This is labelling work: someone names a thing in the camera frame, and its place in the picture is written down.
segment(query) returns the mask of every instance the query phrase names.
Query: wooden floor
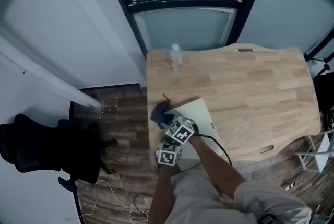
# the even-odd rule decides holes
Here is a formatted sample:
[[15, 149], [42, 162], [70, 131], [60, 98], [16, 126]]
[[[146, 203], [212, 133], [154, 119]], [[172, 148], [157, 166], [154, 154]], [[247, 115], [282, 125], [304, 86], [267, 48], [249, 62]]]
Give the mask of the wooden floor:
[[[86, 94], [101, 101], [100, 108], [74, 107], [74, 119], [82, 128], [89, 123], [98, 123], [103, 140], [116, 138], [117, 147], [109, 147], [103, 156], [109, 168], [116, 174], [107, 175], [100, 170], [99, 180], [108, 181], [118, 199], [123, 202], [150, 206], [157, 177], [152, 173], [149, 160], [147, 94], [139, 86], [86, 90]], [[261, 162], [234, 162], [234, 166], [247, 179], [270, 177], [280, 185], [292, 183], [301, 170], [294, 155], [297, 150], [308, 147], [306, 138], [301, 138], [285, 147], [278, 155]], [[95, 185], [77, 182], [78, 197], [83, 214], [90, 213], [95, 204]], [[320, 212], [329, 214], [334, 206], [334, 159], [322, 174], [303, 171], [296, 179], [293, 194], [310, 208], [321, 204]], [[97, 183], [97, 206], [94, 213], [84, 216], [86, 224], [128, 223], [133, 207], [125, 207], [112, 195], [105, 182]], [[142, 219], [133, 213], [133, 219]]]

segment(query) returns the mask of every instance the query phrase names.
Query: white wall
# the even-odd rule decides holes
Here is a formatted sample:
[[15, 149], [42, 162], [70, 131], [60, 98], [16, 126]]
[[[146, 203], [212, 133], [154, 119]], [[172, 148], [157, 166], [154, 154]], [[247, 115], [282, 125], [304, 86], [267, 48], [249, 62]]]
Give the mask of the white wall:
[[[0, 64], [0, 124], [11, 123], [18, 113], [50, 127], [67, 119], [69, 100]], [[69, 179], [61, 171], [19, 173], [0, 158], [0, 223], [78, 224], [73, 194], [58, 183]]]
[[255, 0], [240, 43], [308, 50], [334, 23], [334, 0]]
[[137, 43], [135, 35], [123, 13], [118, 0], [96, 0], [102, 10], [110, 29], [113, 30], [113, 37], [110, 40], [118, 39], [123, 48], [127, 51], [139, 71], [146, 76], [146, 60]]
[[131, 44], [133, 51], [140, 51], [136, 40], [128, 41], [134, 35], [124, 24], [124, 14], [109, 18], [118, 28], [116, 34], [98, 10], [96, 0], [1, 0], [2, 33], [31, 59], [76, 88], [145, 85], [144, 57], [137, 56], [141, 64], [135, 63], [126, 50]]

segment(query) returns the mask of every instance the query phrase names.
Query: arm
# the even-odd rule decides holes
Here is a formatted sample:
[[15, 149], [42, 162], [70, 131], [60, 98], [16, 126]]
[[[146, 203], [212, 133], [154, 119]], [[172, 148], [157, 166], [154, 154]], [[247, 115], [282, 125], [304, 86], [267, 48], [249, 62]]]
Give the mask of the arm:
[[195, 148], [213, 184], [233, 199], [236, 188], [245, 182], [245, 179], [217, 155], [201, 137], [194, 136], [189, 139], [189, 142]]
[[164, 224], [174, 207], [171, 168], [163, 166], [158, 171], [158, 182], [150, 208], [148, 224]]

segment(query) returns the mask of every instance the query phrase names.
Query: marker cube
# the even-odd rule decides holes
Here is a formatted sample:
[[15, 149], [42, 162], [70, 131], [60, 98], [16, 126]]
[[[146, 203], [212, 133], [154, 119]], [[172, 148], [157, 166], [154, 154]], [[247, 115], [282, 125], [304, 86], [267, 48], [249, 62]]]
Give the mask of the marker cube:
[[182, 116], [179, 116], [165, 133], [177, 142], [184, 144], [190, 139], [194, 132], [191, 123]]
[[159, 144], [158, 163], [166, 166], [174, 166], [181, 156], [182, 148], [165, 143]]

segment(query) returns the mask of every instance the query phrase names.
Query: bottle cap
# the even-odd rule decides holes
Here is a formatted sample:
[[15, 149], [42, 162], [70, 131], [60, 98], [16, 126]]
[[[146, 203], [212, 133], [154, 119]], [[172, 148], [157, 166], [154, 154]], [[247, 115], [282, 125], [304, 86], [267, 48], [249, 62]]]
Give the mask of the bottle cap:
[[173, 51], [178, 51], [178, 50], [180, 50], [180, 46], [178, 44], [174, 44], [174, 45], [172, 45], [172, 49], [173, 49]]

